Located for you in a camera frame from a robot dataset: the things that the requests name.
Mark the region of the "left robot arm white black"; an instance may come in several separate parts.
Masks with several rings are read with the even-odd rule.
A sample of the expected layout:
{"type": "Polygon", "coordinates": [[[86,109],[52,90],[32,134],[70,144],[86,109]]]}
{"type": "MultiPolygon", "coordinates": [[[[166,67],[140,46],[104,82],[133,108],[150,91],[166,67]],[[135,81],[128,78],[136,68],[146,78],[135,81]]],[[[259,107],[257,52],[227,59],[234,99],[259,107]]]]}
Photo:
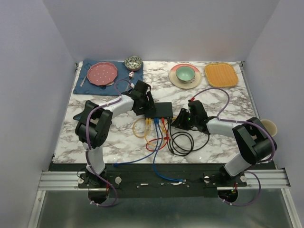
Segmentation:
{"type": "Polygon", "coordinates": [[[74,119],[78,120],[75,133],[85,147],[86,169],[90,174],[89,182],[96,188],[108,183],[103,171],[106,165],[103,159],[105,143],[112,120],[128,111],[142,115],[156,109],[151,93],[151,86],[144,81],[137,81],[128,91],[103,104],[87,100],[83,111],[74,119]]]}

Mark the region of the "black network switch box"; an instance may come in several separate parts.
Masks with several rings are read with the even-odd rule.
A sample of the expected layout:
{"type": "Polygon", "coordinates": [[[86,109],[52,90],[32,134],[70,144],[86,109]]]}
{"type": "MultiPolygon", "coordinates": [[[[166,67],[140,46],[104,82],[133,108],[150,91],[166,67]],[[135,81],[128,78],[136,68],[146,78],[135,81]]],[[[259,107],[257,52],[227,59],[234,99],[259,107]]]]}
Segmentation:
{"type": "Polygon", "coordinates": [[[171,102],[156,102],[155,109],[144,114],[145,118],[173,118],[173,110],[171,102]]]}

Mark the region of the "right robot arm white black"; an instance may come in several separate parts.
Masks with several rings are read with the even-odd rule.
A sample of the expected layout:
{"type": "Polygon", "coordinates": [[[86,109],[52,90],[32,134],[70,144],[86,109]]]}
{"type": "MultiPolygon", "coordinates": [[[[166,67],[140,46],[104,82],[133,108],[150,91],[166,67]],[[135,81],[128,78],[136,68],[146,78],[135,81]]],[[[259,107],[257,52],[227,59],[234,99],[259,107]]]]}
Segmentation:
{"type": "Polygon", "coordinates": [[[265,157],[272,159],[274,156],[277,144],[258,118],[237,121],[208,116],[200,101],[190,101],[188,108],[181,109],[172,123],[173,127],[186,131],[196,128],[201,133],[223,135],[237,142],[239,154],[216,174],[222,185],[231,185],[237,175],[259,162],[265,162],[265,157]]]}

